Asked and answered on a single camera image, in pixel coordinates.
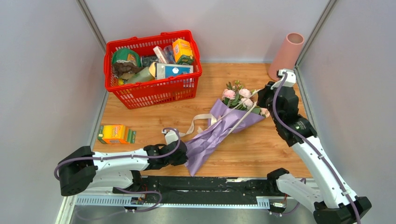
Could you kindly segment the purple flower bouquet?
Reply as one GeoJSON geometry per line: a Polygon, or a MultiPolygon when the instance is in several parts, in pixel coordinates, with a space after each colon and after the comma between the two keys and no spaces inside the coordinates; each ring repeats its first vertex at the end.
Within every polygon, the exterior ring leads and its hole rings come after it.
{"type": "MultiPolygon", "coordinates": [[[[224,116],[233,108],[235,108],[235,110],[225,119],[200,131],[194,138],[185,143],[188,157],[185,166],[191,176],[195,176],[210,155],[213,154],[220,143],[228,136],[228,132],[237,123],[238,119],[253,106],[254,102],[256,102],[255,95],[257,93],[258,90],[249,90],[238,80],[234,83],[229,82],[226,84],[221,98],[216,99],[209,113],[218,118],[224,116]]],[[[259,123],[267,117],[269,117],[269,111],[256,105],[254,110],[232,133],[238,133],[259,123]]]]}

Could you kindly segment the pink cylindrical vase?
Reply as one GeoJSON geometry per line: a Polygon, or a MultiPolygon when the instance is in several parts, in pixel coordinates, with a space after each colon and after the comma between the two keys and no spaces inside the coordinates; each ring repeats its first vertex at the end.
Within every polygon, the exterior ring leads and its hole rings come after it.
{"type": "Polygon", "coordinates": [[[277,71],[280,69],[293,69],[304,45],[304,37],[299,33],[289,33],[283,40],[268,75],[273,80],[278,80],[277,71]]]}

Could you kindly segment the cream ribbon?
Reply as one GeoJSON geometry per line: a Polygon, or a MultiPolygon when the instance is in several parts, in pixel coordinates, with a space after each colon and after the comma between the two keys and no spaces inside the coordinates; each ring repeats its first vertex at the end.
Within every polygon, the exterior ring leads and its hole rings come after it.
{"type": "MultiPolygon", "coordinates": [[[[253,106],[252,106],[247,112],[245,112],[245,114],[244,114],[240,119],[238,119],[237,123],[231,128],[231,130],[228,132],[227,135],[231,134],[231,133],[240,125],[240,123],[241,123],[243,120],[246,119],[246,117],[254,110],[254,108],[256,107],[256,105],[257,105],[257,101],[254,102],[253,106]]],[[[226,118],[229,114],[231,114],[232,111],[234,111],[234,110],[235,110],[235,108],[233,108],[232,110],[230,110],[229,112],[227,112],[224,116],[222,116],[222,117],[220,116],[220,117],[218,117],[218,118],[216,118],[214,115],[212,115],[212,114],[210,114],[210,113],[208,113],[208,114],[199,114],[199,115],[196,115],[196,116],[192,119],[192,121],[191,121],[191,126],[189,127],[189,129],[187,130],[187,132],[186,132],[186,133],[179,133],[179,136],[180,136],[180,137],[184,137],[184,136],[187,136],[187,135],[192,134],[192,133],[194,132],[194,130],[195,130],[195,121],[196,121],[196,120],[208,119],[208,120],[210,121],[210,125],[208,126],[208,128],[209,128],[209,127],[213,126],[214,124],[216,124],[217,122],[220,122],[222,119],[225,119],[225,118],[226,118]]]]}

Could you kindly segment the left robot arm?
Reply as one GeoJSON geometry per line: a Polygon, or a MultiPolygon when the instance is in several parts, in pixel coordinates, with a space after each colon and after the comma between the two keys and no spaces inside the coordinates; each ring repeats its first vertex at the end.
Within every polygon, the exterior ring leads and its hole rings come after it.
{"type": "Polygon", "coordinates": [[[134,171],[183,165],[188,160],[186,153],[186,144],[178,140],[121,153],[93,152],[90,146],[82,146],[58,163],[60,192],[73,196],[89,188],[115,187],[135,194],[143,181],[134,171]]]}

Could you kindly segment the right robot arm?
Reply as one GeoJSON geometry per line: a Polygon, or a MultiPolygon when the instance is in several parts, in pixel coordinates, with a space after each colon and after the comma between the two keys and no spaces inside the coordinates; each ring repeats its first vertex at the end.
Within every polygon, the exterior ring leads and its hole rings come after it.
{"type": "Polygon", "coordinates": [[[293,197],[318,224],[359,224],[372,204],[343,180],[326,155],[309,120],[298,113],[299,98],[292,86],[268,82],[258,92],[258,104],[268,109],[279,136],[305,163],[318,189],[295,178],[284,168],[267,174],[267,191],[293,197]]]}

